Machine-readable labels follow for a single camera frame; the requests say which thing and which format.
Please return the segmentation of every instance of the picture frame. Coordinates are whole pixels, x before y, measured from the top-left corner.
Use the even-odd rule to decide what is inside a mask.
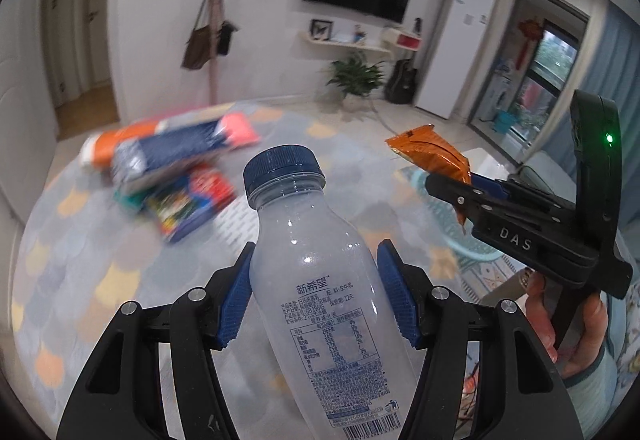
[[[309,35],[311,39],[316,41],[329,41],[331,40],[332,31],[334,29],[334,22],[325,19],[312,19],[309,26]]]

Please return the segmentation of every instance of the orange snack bag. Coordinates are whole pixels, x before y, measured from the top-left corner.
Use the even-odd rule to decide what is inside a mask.
[[[471,185],[469,160],[433,131],[433,124],[405,131],[385,140],[393,152],[429,173],[440,173]],[[460,225],[465,217],[458,213]]]
[[[83,166],[92,166],[94,169],[108,169],[116,146],[130,138],[151,136],[158,127],[157,120],[144,120],[136,122],[120,130],[105,131],[89,137],[82,146],[80,162]]]

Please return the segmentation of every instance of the doorway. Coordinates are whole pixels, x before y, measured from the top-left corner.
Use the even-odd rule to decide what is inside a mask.
[[[42,0],[42,37],[59,140],[119,121],[111,86],[107,0]]]
[[[574,66],[587,19],[558,0],[516,0],[470,125],[519,163]]]

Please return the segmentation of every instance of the cable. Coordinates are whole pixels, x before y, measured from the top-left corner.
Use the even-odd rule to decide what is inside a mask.
[[[369,99],[369,104],[371,106],[372,111],[376,114],[376,118],[378,119],[379,123],[382,124],[382,126],[387,130],[390,131],[391,133],[393,133],[395,136],[398,136],[398,132],[394,131],[393,129],[391,129],[388,124],[382,119],[382,117],[380,116],[380,113],[378,112],[378,110],[376,109],[376,107],[373,105],[373,100],[371,100],[370,97],[367,97],[367,99]]]

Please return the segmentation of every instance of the wooden floor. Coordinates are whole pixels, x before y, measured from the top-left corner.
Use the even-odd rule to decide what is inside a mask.
[[[60,135],[65,140],[87,131],[118,122],[118,109],[111,85],[94,88],[56,108]]]

